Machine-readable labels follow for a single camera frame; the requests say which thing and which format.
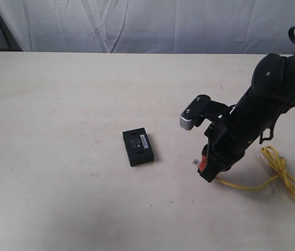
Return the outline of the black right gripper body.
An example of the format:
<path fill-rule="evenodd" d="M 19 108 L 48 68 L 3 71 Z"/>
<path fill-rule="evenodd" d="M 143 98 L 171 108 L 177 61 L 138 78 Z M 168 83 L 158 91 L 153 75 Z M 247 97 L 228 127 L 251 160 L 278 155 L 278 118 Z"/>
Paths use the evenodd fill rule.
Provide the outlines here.
<path fill-rule="evenodd" d="M 208 144 L 202 150 L 206 158 L 198 173 L 212 182 L 220 172 L 229 170 L 256 140 L 259 143 L 273 138 L 277 107 L 273 105 L 237 105 L 225 119 L 213 128 Z"/>

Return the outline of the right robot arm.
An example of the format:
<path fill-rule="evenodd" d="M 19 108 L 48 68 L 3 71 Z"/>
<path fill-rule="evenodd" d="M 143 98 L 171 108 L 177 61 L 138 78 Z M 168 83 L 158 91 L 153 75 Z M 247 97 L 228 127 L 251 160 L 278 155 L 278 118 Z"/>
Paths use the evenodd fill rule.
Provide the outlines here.
<path fill-rule="evenodd" d="M 274 137 L 281 114 L 295 107 L 295 55 L 270 53 L 255 67 L 251 85 L 234 108 L 227 108 L 205 131 L 207 145 L 202 150 L 206 163 L 198 172 L 212 182 L 229 170 L 256 140 Z"/>

